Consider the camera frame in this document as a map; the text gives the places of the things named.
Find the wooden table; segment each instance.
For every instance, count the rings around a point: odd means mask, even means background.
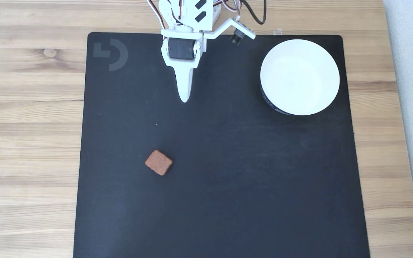
[[[262,13],[260,0],[249,2]],[[413,185],[382,1],[268,7],[265,25],[247,11],[244,23],[258,34],[342,35],[371,254],[413,257]],[[87,34],[159,29],[144,0],[0,0],[0,257],[72,256]]]

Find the mouse pad logo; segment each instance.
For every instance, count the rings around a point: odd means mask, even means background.
[[[110,39],[109,44],[111,46],[116,47],[119,50],[119,59],[116,62],[109,65],[109,71],[112,72],[119,70],[125,65],[128,59],[128,50],[125,47],[125,45],[117,39]],[[93,57],[109,58],[110,51],[102,50],[101,42],[93,43]]]

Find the robotic arm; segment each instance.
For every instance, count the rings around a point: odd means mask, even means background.
[[[216,39],[230,26],[236,28],[231,37],[234,44],[238,45],[245,36],[252,39],[256,37],[249,28],[239,22],[239,15],[229,18],[213,31],[213,25],[221,13],[221,4],[239,14],[239,0],[233,0],[236,9],[226,5],[227,0],[159,0],[160,13],[151,0],[147,1],[159,16],[163,36],[162,57],[167,66],[174,69],[182,102],[189,99],[194,68],[198,67],[202,54],[207,51],[208,39]],[[168,28],[165,28],[161,16]]]

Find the brown square biscuit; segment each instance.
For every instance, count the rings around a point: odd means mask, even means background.
[[[157,174],[165,175],[167,170],[173,164],[173,161],[162,152],[155,150],[151,153],[151,155],[149,155],[148,159],[144,163]]]

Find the white bowl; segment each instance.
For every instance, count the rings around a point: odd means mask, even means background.
[[[275,46],[261,66],[261,90],[275,110],[311,115],[327,108],[339,91],[339,69],[320,45],[292,39]]]

